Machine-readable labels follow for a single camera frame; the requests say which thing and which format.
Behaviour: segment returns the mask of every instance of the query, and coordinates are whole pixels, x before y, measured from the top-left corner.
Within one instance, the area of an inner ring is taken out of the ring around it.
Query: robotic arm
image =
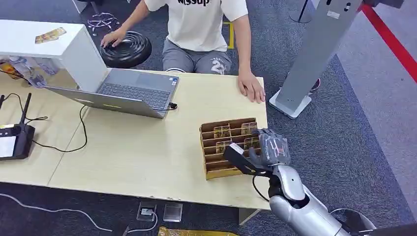
[[[268,195],[271,211],[300,236],[351,236],[305,187],[297,171],[289,166],[287,140],[269,129],[259,134],[261,154],[249,149],[249,158],[236,144],[226,148],[224,157],[247,175],[269,178]]]

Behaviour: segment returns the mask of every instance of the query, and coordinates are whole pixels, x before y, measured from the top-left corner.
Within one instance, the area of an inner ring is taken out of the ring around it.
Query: floor
[[[417,1],[400,9],[379,4],[375,11],[417,59]],[[378,143],[417,217],[417,84],[359,13],[337,52]]]
[[[111,11],[122,22],[137,2],[107,0],[100,8]],[[254,0],[247,4],[253,31],[252,70],[264,77],[269,98],[290,70],[308,24],[295,23],[288,17],[289,12],[300,7],[299,2]],[[400,10],[378,6],[376,11],[389,27],[395,28],[394,34],[415,57],[416,35],[411,29],[417,23],[412,14],[416,3],[405,4]],[[7,1],[3,6],[0,19],[83,23],[92,14],[91,8],[87,8],[78,15],[69,0],[26,0],[23,5]],[[313,9],[310,4],[308,12]],[[163,8],[133,29],[149,37],[154,48],[151,57],[137,68],[162,69],[166,22],[167,9]],[[104,34],[93,36],[96,45]],[[228,53],[237,61],[236,50]],[[232,71],[237,71],[236,64]],[[289,120],[267,107],[268,126],[288,137],[292,166],[299,171],[303,183],[329,209],[359,210],[378,227],[415,222],[417,177],[412,166],[416,162],[413,144],[417,132],[412,116],[417,114],[417,106],[411,95],[416,93],[417,86],[362,13],[321,78],[322,86],[298,119]],[[5,183],[0,184],[0,192],[16,196],[25,204],[83,209],[103,227],[111,227],[117,219],[131,222],[133,227],[149,227],[135,221],[140,201],[137,198]],[[186,204],[183,217],[180,224],[162,225],[228,231],[241,236],[294,235],[267,211],[242,227],[237,224],[237,209],[232,207]],[[99,234],[82,215],[27,210],[4,198],[0,198],[0,233],[108,235]],[[147,235],[156,234],[154,230]]]

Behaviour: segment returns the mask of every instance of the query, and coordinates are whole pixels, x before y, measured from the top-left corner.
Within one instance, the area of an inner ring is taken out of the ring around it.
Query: person
[[[117,46],[132,26],[165,4],[169,9],[162,52],[165,71],[227,74],[232,62],[221,34],[224,14],[236,34],[238,88],[252,102],[265,101],[265,90],[250,66],[251,30],[245,0],[142,0],[119,29],[104,36],[101,46]]]

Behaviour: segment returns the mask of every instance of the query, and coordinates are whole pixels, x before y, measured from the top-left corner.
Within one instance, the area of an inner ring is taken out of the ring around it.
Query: silver stand
[[[292,119],[304,110],[311,101],[308,93],[334,56],[361,3],[362,0],[319,2],[300,53],[282,89],[269,100],[272,107]]]
[[[290,13],[291,20],[298,22],[298,23],[308,23],[311,21],[311,15],[305,11],[305,7],[307,6],[308,0],[305,0],[304,5],[302,6],[301,12],[294,11]]]
[[[95,28],[107,26],[109,29],[112,29],[111,23],[116,22],[116,24],[120,24],[118,19],[114,17],[113,14],[107,12],[100,13],[95,2],[91,2],[91,5],[94,9],[94,12],[96,13],[92,17],[96,20],[87,20],[87,24],[89,25],[89,28],[92,28],[94,36],[97,36],[97,34],[94,33]]]

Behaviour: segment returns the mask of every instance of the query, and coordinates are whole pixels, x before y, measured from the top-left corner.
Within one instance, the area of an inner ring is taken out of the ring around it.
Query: red stripe
[[[362,11],[365,16],[374,26],[376,31],[394,53],[394,55],[401,62],[403,67],[408,71],[414,81],[417,83],[417,62],[410,55],[410,53],[404,48],[404,46],[398,41],[395,35],[389,30],[387,25],[377,15],[374,9],[368,5],[362,6]]]

